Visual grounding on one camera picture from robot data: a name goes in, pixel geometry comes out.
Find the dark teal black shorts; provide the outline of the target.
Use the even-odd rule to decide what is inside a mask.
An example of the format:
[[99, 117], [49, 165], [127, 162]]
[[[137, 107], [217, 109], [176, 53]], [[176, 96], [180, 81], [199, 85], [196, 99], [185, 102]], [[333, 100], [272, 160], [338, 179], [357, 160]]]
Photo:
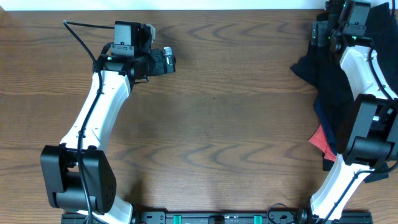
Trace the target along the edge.
[[[397, 92], [397, 21], [391, 20], [388, 3], [370, 9], [366, 26], [365, 36], [376, 44], [374, 51], [382, 73], [392, 90]], [[306, 56], [290, 69], [318, 89], [317, 98], [336, 136], [354, 99], [347, 76], [330, 58], [328, 47], [309, 44]]]

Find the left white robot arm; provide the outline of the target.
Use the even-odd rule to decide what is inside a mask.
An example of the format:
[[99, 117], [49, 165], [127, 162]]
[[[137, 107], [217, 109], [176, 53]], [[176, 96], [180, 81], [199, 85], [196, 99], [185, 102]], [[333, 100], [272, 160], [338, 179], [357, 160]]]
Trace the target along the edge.
[[119, 110], [134, 86], [175, 72], [170, 47], [153, 49], [151, 24], [116, 21], [114, 39], [93, 57], [89, 94], [69, 132], [45, 146], [40, 164], [49, 204], [69, 211], [72, 223], [139, 223], [132, 204], [116, 194], [106, 152]]

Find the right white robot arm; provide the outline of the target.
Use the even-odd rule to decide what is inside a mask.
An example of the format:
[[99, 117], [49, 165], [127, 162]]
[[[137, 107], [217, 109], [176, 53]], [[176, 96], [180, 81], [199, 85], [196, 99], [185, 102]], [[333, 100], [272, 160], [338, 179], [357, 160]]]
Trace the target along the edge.
[[336, 134], [336, 161], [309, 211], [297, 223], [338, 223], [360, 183], [372, 174], [389, 174], [397, 164], [397, 94], [386, 82], [377, 61], [374, 41], [365, 37], [369, 1], [327, 1], [328, 20], [313, 23], [315, 44], [330, 44], [344, 71], [353, 107]]

